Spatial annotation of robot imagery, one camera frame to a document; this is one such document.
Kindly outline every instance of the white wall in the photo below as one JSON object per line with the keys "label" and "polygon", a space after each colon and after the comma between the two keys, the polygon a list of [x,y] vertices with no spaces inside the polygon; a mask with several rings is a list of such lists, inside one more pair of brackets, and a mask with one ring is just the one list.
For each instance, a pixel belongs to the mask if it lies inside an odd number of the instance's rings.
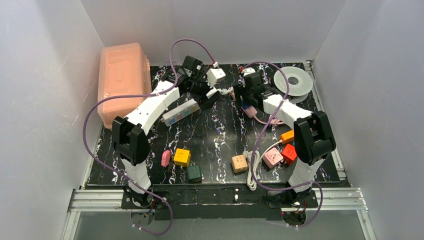
{"label": "white wall", "polygon": [[[79,0],[0,2],[1,239],[60,239],[104,47]],[[88,128],[94,144],[100,118]]]}
{"label": "white wall", "polygon": [[314,73],[378,239],[423,239],[424,2],[348,0]]}
{"label": "white wall", "polygon": [[[193,38],[220,63],[314,59],[346,0],[82,0],[106,47],[138,42],[152,65]],[[193,43],[173,51],[207,61]]]}

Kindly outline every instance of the pink cube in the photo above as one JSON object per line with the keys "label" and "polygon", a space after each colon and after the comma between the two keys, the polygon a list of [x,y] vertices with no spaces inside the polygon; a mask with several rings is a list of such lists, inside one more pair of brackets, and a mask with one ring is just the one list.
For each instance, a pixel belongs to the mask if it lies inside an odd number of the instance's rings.
{"label": "pink cube", "polygon": [[270,169],[272,169],[279,162],[281,162],[283,160],[283,156],[281,155],[281,153],[279,153],[279,151],[275,147],[273,147],[273,148],[271,148],[271,150],[267,151],[263,155],[263,159],[262,160],[266,163],[266,165]]}
{"label": "pink cube", "polygon": [[168,166],[168,164],[170,164],[170,159],[171,159],[171,151],[170,150],[164,151],[162,154],[162,161],[160,162],[162,167]]}

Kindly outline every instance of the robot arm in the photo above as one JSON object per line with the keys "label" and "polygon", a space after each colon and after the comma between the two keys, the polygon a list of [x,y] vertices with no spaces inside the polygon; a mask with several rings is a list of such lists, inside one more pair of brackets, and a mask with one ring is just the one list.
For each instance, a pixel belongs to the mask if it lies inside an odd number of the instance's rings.
{"label": "robot arm", "polygon": [[[253,106],[264,113],[273,114],[283,97],[270,85],[264,84],[261,75],[253,68],[243,70],[243,82],[233,86],[238,106]],[[287,181],[287,187],[312,182],[320,165],[334,149],[336,142],[327,115],[302,109],[285,101],[276,117],[294,130],[295,150],[298,160]],[[301,199],[311,189],[311,184],[287,191],[289,202]]]}
{"label": "robot arm", "polygon": [[[119,153],[127,175],[144,189],[151,186],[146,158],[150,152],[147,135],[153,124],[185,93],[190,93],[201,109],[212,107],[220,96],[214,85],[226,76],[222,69],[209,68],[190,56],[187,56],[182,66],[177,68],[177,74],[178,83],[173,89],[162,95],[147,97],[124,118],[117,116],[113,120],[113,148]],[[169,89],[174,82],[174,73],[168,71],[152,93]],[[132,182],[128,185],[133,191],[144,194],[144,191],[138,189]]]}

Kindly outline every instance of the red cube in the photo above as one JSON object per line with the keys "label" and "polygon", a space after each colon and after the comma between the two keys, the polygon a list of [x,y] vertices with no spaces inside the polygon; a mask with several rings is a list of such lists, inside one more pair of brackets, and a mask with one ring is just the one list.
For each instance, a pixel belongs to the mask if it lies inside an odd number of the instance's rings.
{"label": "red cube", "polygon": [[298,157],[295,147],[290,144],[285,146],[284,150],[281,152],[281,155],[284,157],[283,161],[289,166],[294,163]]}

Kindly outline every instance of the yellow cube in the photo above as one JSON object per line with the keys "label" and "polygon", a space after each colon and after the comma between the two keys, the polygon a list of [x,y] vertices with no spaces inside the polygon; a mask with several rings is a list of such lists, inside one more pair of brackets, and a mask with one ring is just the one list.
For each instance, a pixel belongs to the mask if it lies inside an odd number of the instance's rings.
{"label": "yellow cube", "polygon": [[290,143],[295,139],[295,131],[290,130],[286,133],[283,133],[281,136],[279,136],[279,139],[282,141],[282,144]]}
{"label": "yellow cube", "polygon": [[191,154],[189,150],[177,148],[175,151],[175,156],[173,157],[173,162],[175,165],[188,167],[190,163]]}

